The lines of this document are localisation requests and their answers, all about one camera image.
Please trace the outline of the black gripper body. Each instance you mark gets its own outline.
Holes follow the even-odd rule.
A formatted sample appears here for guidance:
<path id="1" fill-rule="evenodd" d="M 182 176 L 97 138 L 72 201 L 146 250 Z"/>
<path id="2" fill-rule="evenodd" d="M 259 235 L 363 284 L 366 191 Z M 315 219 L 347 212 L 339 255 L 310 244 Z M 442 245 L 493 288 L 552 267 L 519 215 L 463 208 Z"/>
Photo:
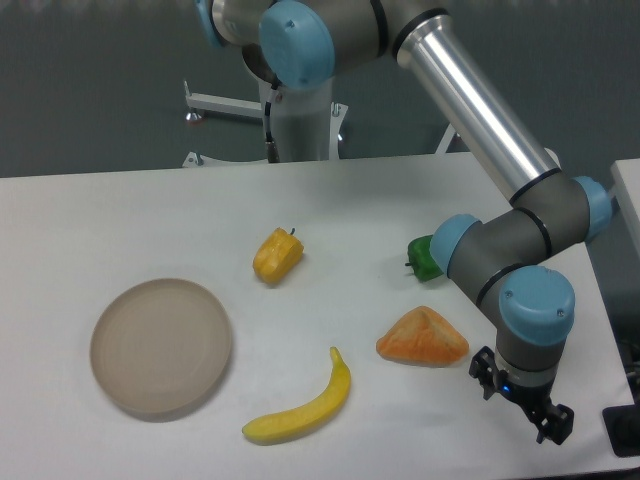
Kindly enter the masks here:
<path id="1" fill-rule="evenodd" d="M 551 405 L 555 369 L 525 371 L 497 365 L 491 369 L 492 389 L 526 413 L 545 413 Z"/>

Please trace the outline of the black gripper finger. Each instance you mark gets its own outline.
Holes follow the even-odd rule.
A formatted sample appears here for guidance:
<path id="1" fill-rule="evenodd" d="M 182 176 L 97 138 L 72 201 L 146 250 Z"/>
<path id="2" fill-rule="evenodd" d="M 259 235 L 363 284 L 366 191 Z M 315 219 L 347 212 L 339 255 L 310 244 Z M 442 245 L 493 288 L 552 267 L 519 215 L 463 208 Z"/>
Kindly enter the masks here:
<path id="1" fill-rule="evenodd" d="M 538 444 L 550 440 L 561 445 L 573 431 L 574 411 L 566 405 L 555 405 L 550 400 L 543 400 L 526 406 L 524 413 L 538 431 Z"/>
<path id="2" fill-rule="evenodd" d="M 476 379 L 483 389 L 483 399 L 489 400 L 502 387 L 500 370 L 495 362 L 494 352 L 482 347 L 471 359 L 469 375 Z"/>

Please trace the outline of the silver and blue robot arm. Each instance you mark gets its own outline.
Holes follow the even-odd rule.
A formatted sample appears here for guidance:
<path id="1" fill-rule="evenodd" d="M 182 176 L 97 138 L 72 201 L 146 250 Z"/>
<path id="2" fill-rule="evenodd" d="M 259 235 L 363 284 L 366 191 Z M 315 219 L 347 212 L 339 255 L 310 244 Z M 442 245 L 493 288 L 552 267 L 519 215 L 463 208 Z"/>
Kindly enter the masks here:
<path id="1" fill-rule="evenodd" d="M 510 204 L 490 222 L 457 215 L 435 232 L 441 271 L 495 326 L 496 345 L 471 360 L 486 396 L 518 405 L 540 440 L 562 443 L 573 411 L 550 393 L 573 326 L 575 293 L 546 259 L 607 227 L 606 190 L 569 178 L 484 77 L 440 1 L 199 1 L 204 35 L 236 46 L 261 80 L 270 162 L 331 154 L 333 78 L 383 56 L 411 71 Z"/>

